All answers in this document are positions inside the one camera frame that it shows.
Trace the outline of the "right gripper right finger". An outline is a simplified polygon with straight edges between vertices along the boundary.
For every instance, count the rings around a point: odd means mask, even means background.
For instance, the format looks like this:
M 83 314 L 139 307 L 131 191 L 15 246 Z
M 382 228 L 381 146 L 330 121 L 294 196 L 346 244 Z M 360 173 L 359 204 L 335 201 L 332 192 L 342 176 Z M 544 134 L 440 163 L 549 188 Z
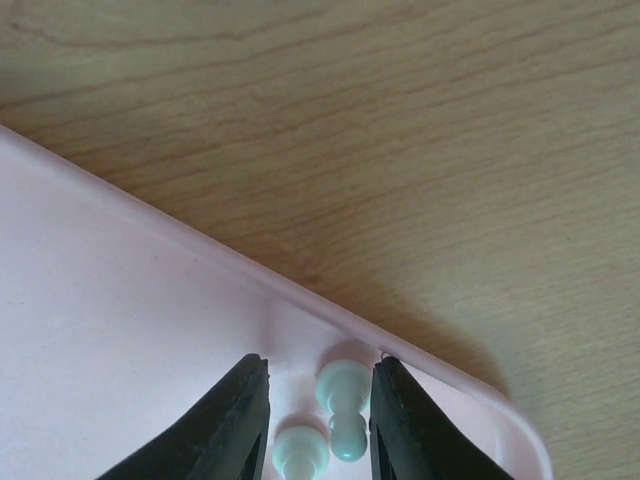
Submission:
M 369 430 L 374 479 L 511 477 L 454 425 L 396 358 L 374 366 Z

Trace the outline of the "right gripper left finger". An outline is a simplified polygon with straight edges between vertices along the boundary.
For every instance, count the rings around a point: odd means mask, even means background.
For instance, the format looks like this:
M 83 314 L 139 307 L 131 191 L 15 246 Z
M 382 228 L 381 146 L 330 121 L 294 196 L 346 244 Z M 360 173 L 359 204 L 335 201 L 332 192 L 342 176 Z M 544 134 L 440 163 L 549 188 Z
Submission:
M 101 478 L 260 479 L 269 420 L 268 361 L 247 354 L 174 424 Z

